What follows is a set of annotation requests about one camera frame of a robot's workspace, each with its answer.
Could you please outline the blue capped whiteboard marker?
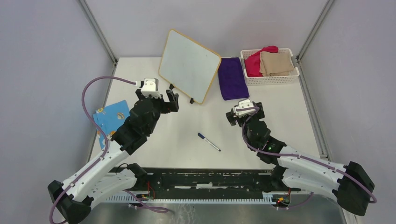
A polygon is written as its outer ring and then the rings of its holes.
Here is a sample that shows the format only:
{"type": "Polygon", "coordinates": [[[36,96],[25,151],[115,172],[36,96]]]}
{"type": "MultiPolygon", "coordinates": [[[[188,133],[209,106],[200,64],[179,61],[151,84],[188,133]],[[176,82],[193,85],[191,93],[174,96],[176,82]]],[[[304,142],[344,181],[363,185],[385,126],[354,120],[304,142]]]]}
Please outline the blue capped whiteboard marker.
{"type": "Polygon", "coordinates": [[[209,139],[207,139],[203,134],[198,133],[198,136],[203,139],[204,141],[206,141],[208,144],[210,144],[213,148],[215,148],[217,151],[221,152],[221,149],[218,148],[214,143],[212,143],[209,139]]]}

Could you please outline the yellow framed whiteboard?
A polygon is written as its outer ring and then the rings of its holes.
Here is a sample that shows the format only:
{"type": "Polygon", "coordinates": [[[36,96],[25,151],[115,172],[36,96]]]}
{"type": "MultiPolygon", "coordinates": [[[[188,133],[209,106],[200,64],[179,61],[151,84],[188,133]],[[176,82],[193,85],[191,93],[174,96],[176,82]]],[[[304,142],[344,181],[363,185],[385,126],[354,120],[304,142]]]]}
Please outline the yellow framed whiteboard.
{"type": "Polygon", "coordinates": [[[181,32],[168,32],[158,75],[197,104],[204,103],[221,56],[181,32]]]}

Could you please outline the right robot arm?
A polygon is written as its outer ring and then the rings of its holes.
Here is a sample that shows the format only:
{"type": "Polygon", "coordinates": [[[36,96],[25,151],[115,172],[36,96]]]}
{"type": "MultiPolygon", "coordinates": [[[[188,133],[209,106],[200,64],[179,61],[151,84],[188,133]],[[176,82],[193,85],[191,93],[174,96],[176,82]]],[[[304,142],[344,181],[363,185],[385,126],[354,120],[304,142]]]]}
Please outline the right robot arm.
{"type": "Polygon", "coordinates": [[[275,166],[269,181],[273,189],[307,190],[332,199],[358,216],[366,214],[369,204],[377,203],[375,184],[362,165],[354,161],[345,165],[302,153],[272,137],[264,117],[262,103],[250,99],[239,101],[226,113],[230,125],[241,128],[247,148],[261,161],[275,166]]]}

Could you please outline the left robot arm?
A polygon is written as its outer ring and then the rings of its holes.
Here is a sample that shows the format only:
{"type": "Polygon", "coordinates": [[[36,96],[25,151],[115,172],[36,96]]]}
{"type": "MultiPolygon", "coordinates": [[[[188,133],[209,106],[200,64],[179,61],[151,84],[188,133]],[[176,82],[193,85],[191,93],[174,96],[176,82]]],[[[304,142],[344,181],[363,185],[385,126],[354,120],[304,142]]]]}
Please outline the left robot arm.
{"type": "Polygon", "coordinates": [[[111,136],[113,147],[98,154],[77,173],[64,181],[51,182],[47,189],[58,210],[69,224],[82,222],[99,203],[120,191],[134,188],[141,190],[147,185],[147,172],[137,163],[129,164],[116,175],[107,177],[118,163],[140,148],[161,116],[179,110],[179,95],[171,89],[166,91],[169,101],[153,94],[144,96],[136,90],[138,101],[129,111],[124,123],[111,136]]]}

